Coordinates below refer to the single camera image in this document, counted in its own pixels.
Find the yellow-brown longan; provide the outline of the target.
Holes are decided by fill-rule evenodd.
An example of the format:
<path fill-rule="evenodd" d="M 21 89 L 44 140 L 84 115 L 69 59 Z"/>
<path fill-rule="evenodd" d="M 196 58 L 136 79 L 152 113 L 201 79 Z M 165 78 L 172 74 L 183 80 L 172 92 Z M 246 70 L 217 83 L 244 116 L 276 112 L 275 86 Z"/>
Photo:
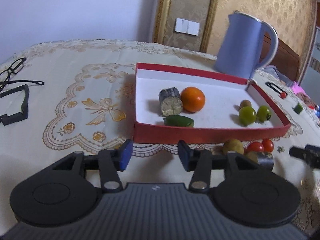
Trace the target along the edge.
<path fill-rule="evenodd" d="M 227 154 L 229 151 L 233 151 L 239 154 L 244 154 L 244 146 L 238 139 L 227 140 L 223 144 L 223 154 Z"/>

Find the red cherry tomato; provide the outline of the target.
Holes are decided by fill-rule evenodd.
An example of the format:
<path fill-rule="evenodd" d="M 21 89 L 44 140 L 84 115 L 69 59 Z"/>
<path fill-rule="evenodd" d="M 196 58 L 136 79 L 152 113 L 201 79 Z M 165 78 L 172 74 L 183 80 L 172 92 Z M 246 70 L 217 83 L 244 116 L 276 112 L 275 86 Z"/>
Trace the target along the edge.
<path fill-rule="evenodd" d="M 270 139 L 264 139 L 261 144 L 264 147 L 264 151 L 268 153 L 272 153 L 274 150 L 274 143 Z"/>
<path fill-rule="evenodd" d="M 287 97 L 287 94 L 286 94 L 285 92 L 281 92 L 280 97 L 281 97 L 282 99 L 284 99 L 284 98 Z"/>
<path fill-rule="evenodd" d="M 254 141 L 247 146 L 246 152 L 264 152 L 264 146 L 262 143 Z"/>

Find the green cucumber chunk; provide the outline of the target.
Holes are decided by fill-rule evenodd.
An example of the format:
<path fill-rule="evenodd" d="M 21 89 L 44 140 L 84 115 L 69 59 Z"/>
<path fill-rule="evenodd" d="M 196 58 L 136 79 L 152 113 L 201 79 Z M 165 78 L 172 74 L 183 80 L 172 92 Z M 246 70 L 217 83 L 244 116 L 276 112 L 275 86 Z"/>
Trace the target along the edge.
<path fill-rule="evenodd" d="M 293 108 L 293 111 L 297 114 L 300 114 L 303 111 L 303 107 L 300 103 L 297 103 L 296 106 Z"/>

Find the green cucumber piece in box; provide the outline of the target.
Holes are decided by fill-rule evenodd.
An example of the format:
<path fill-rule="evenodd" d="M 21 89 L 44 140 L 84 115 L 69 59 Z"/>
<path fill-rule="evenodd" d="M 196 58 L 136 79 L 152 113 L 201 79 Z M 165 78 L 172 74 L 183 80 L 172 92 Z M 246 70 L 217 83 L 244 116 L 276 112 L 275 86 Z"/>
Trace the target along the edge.
<path fill-rule="evenodd" d="M 169 115 L 164 118 L 165 126 L 193 127 L 194 120 L 182 115 Z"/>

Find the small green tomato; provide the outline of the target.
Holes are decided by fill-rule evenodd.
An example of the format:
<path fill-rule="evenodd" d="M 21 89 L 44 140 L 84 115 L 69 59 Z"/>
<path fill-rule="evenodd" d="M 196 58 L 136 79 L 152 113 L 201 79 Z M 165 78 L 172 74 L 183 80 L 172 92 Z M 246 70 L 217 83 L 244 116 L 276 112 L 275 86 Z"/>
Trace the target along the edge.
<path fill-rule="evenodd" d="M 272 116 L 271 110 L 268 106 L 262 105 L 257 111 L 257 119 L 259 122 L 269 121 Z"/>

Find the red shallow cardboard box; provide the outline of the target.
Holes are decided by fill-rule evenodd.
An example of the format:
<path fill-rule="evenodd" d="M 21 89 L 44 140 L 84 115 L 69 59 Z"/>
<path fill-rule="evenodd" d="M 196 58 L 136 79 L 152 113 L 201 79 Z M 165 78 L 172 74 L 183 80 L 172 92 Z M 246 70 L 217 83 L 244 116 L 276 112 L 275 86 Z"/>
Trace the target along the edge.
<path fill-rule="evenodd" d="M 177 113 L 191 126 L 174 125 L 164 116 L 177 99 L 200 98 Z M 250 141 L 284 136 L 291 122 L 254 81 L 199 69 L 138 63 L 135 124 L 137 143 L 210 144 L 229 139 Z"/>

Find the orange tangerine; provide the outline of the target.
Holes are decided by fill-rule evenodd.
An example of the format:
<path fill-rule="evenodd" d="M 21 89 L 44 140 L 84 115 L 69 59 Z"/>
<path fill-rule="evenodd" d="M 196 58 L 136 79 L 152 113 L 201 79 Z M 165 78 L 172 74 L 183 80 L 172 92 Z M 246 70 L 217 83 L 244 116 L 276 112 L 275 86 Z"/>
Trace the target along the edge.
<path fill-rule="evenodd" d="M 181 92 L 183 108 L 191 113 L 196 113 L 203 109 L 206 98 L 204 93 L 196 87 L 187 87 Z"/>

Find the large green tomato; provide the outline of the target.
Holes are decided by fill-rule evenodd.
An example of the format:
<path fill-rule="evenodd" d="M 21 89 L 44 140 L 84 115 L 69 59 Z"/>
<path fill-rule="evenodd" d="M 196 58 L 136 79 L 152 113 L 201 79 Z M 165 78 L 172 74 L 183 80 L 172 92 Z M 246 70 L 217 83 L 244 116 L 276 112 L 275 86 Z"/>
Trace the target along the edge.
<path fill-rule="evenodd" d="M 253 124 L 256 117 L 257 113 L 251 106 L 242 107 L 239 111 L 239 120 L 244 126 Z"/>

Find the brown longan in box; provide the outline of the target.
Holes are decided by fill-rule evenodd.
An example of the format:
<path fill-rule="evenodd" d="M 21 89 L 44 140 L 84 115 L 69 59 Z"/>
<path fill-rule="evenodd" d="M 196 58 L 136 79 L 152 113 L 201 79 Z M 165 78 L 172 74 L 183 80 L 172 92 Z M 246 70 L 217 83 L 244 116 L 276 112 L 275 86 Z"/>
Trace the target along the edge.
<path fill-rule="evenodd" d="M 252 104 L 249 100 L 242 100 L 242 102 L 240 103 L 240 108 L 243 107 L 252 107 Z"/>

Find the embroidered cream tablecloth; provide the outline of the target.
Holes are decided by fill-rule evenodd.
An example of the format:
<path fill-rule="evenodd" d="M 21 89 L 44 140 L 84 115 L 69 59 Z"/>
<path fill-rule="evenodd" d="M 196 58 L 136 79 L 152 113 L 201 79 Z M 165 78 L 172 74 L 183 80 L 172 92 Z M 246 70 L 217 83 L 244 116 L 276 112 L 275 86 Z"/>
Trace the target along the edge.
<path fill-rule="evenodd" d="M 16 59 L 26 57 L 24 68 L 12 80 L 44 81 L 29 86 L 29 117 L 1 124 L 1 235 L 17 220 L 9 204 L 10 193 L 21 181 L 74 151 L 97 154 L 103 148 L 118 148 L 132 135 L 135 121 L 136 63 L 154 63 L 213 71 L 215 57 L 155 43 L 132 41 L 67 41 L 42 43 L 15 54 L 1 64 L 1 71 Z M 262 70 L 254 80 L 291 121 L 274 143 L 273 172 L 299 188 L 302 202 L 295 224 L 307 235 L 319 229 L 319 170 L 289 155 L 291 146 L 319 146 L 319 121 L 311 110 L 279 80 Z M 288 92 L 282 100 L 265 87 L 267 81 Z M 303 111 L 297 114 L 297 103 Z M 176 145 L 135 144 L 125 172 L 125 185 L 182 183 L 188 186 L 192 173 L 185 172 Z"/>

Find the wooden bed headboard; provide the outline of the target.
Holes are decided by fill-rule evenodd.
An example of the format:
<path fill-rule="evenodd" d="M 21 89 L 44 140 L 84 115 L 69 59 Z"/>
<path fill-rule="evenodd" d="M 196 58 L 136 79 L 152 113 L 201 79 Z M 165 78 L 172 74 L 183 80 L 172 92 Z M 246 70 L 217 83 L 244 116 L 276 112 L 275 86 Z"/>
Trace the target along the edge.
<path fill-rule="evenodd" d="M 297 81 L 299 71 L 299 55 L 279 39 L 278 50 L 272 62 L 264 68 L 264 72 L 284 82 Z"/>

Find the blue electric kettle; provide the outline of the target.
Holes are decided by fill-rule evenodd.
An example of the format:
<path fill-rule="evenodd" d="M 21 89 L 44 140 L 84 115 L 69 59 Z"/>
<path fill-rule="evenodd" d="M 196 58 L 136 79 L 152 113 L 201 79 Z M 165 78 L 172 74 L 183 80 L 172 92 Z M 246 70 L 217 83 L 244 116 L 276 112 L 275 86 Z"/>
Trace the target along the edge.
<path fill-rule="evenodd" d="M 254 72 L 271 63 L 278 50 L 278 34 L 274 27 L 252 15 L 234 11 L 228 15 L 229 26 L 217 54 L 214 68 L 228 75 L 250 79 Z M 261 61 L 265 34 L 271 46 Z"/>

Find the black eyeglasses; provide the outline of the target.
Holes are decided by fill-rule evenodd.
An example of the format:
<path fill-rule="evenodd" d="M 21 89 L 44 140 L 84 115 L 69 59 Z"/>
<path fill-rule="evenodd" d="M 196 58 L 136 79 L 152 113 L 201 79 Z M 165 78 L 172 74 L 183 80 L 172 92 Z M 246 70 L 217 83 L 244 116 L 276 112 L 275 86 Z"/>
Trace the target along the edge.
<path fill-rule="evenodd" d="M 8 68 L 1 71 L 1 77 L 4 77 L 1 80 L 0 91 L 2 92 L 7 85 L 15 84 L 15 83 L 30 83 L 33 85 L 44 86 L 44 81 L 35 81 L 35 80 L 12 80 L 11 78 L 16 76 L 23 68 L 24 63 L 27 60 L 26 57 L 21 57 L 16 59 Z"/>

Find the black rectangular frame right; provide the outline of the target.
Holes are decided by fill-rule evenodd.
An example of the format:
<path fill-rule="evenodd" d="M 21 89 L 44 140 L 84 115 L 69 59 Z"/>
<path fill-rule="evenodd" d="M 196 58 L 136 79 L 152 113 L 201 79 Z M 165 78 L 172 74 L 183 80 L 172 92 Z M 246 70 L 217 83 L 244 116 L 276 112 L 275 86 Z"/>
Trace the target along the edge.
<path fill-rule="evenodd" d="M 281 94 L 281 92 L 285 92 L 283 89 L 281 89 L 278 85 L 272 82 L 266 82 L 265 85 L 272 90 L 274 90 L 276 93 Z"/>

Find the white wall switch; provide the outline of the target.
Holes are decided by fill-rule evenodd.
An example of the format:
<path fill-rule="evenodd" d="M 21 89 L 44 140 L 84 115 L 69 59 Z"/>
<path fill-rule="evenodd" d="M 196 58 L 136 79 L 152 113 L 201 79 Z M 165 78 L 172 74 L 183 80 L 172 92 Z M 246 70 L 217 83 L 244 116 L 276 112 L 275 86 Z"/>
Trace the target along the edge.
<path fill-rule="evenodd" d="M 176 18 L 175 32 L 198 36 L 200 31 L 200 24 L 198 22 Z"/>

